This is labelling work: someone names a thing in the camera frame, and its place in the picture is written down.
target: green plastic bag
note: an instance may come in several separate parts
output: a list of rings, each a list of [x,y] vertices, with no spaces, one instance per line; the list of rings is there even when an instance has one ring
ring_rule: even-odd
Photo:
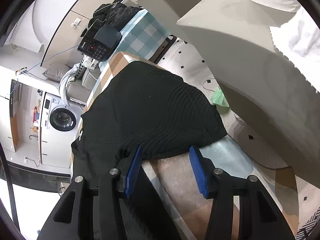
[[[229,104],[220,87],[218,87],[218,89],[213,93],[212,97],[210,98],[210,101],[214,105],[229,107]]]

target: button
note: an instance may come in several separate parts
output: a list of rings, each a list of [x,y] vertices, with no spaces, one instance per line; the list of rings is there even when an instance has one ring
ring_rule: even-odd
[[[89,46],[87,47],[87,51],[89,51],[89,52],[93,52],[94,49],[95,49],[95,46],[93,46],[93,45],[89,45]]]

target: blue object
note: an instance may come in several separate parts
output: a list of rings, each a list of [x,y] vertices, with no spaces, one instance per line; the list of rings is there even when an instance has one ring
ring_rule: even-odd
[[[139,173],[139,169],[140,169],[140,165],[141,165],[141,160],[142,160],[142,155],[141,155],[142,151],[141,151],[141,146],[139,145],[133,161],[131,163],[130,169],[128,171],[128,175],[126,178],[126,184],[125,184],[125,194],[127,197],[130,197],[130,195],[132,194],[133,190],[134,190],[134,186],[136,185],[136,181],[137,181],[137,177],[138,177],[138,173]]]
[[[209,195],[208,187],[207,187],[207,177],[204,174],[204,171],[201,167],[201,164],[199,162],[199,159],[197,157],[197,154],[195,152],[195,149],[191,146],[189,149],[189,159],[191,163],[191,167],[193,170],[193,173],[196,178],[196,182],[198,184],[199,192],[207,198]]]

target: black clothes pile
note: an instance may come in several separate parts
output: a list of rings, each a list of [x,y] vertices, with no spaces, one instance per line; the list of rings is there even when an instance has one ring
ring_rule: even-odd
[[[227,134],[216,107],[200,90],[140,61],[121,70],[82,119],[81,137],[72,143],[73,176],[84,176],[90,188],[135,145],[141,145],[143,160],[163,159],[188,152],[191,145],[210,145]],[[123,216],[124,224],[139,220],[140,229],[137,233],[126,226],[129,239],[144,239],[141,235],[146,234],[150,235],[146,239],[179,239],[143,169],[130,201],[139,215]]]
[[[105,21],[118,31],[122,28],[137,14],[138,11],[142,10],[140,7],[126,6],[121,3],[123,0],[114,0],[113,3],[102,4],[93,13],[92,19],[89,21],[89,28],[96,19]]]

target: white blanket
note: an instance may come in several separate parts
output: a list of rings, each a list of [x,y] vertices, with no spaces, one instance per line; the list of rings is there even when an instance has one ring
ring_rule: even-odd
[[[320,30],[301,7],[287,23],[270,27],[274,45],[320,91]]]
[[[75,79],[76,74],[78,73],[80,68],[80,63],[74,64],[73,68],[70,69],[65,75],[61,78],[59,84],[59,95],[63,101],[63,104],[66,106],[70,106],[70,98],[67,97],[67,88],[69,83]]]

